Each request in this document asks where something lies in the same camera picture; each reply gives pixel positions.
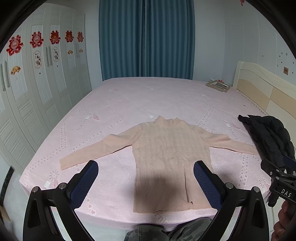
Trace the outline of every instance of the white wall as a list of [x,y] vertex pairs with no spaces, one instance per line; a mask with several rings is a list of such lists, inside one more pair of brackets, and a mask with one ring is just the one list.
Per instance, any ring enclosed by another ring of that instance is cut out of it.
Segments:
[[223,1],[194,0],[195,55],[193,79],[221,79],[225,28]]
[[[248,2],[224,0],[225,53],[222,79],[233,84],[237,62],[254,62],[296,85],[296,60],[270,24]],[[289,75],[284,74],[284,66]]]
[[3,182],[7,175],[10,165],[4,160],[3,156],[0,154],[0,190],[2,188]]
[[89,69],[89,78],[92,89],[102,83],[102,72],[99,50],[99,0],[48,0],[54,3],[71,7],[80,13],[85,13],[85,44],[86,57]]

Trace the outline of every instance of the mattress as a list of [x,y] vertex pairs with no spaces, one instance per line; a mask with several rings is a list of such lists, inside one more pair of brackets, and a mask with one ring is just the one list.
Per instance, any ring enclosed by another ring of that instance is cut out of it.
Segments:
[[[118,134],[139,123],[180,118],[213,133],[254,144],[238,115],[265,113],[238,90],[227,93],[209,88],[205,82],[192,80],[133,77],[106,80],[83,98],[58,123],[42,143],[24,170],[20,183],[29,195],[34,186],[41,189],[68,182],[85,166],[79,164],[61,171],[59,160],[82,147],[96,143],[109,134]],[[237,188],[258,186],[263,197],[268,194],[270,177],[261,170],[258,156],[210,148],[214,173],[223,182]],[[199,217],[213,216],[216,209],[170,213],[133,213],[136,174],[132,147],[96,160],[99,175],[82,206],[75,210],[83,221],[101,226],[132,230],[140,223],[176,225]]]

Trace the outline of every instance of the white wardrobe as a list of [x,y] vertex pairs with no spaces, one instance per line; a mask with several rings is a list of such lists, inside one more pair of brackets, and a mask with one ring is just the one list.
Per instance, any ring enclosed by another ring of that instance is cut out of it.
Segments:
[[91,91],[84,14],[45,3],[0,53],[0,152],[19,173]]

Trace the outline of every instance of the cream headboard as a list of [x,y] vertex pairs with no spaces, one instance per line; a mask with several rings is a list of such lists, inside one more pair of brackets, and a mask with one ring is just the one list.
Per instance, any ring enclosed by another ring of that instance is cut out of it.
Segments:
[[239,61],[233,87],[278,118],[296,147],[296,86],[258,64]]

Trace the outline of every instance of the black puffer jacket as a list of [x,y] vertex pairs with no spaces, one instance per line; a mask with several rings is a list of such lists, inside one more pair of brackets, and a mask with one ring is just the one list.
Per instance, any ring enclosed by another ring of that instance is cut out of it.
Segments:
[[283,155],[295,160],[295,150],[283,123],[273,116],[239,115],[238,120],[250,126],[250,135],[269,161],[281,171],[286,169]]

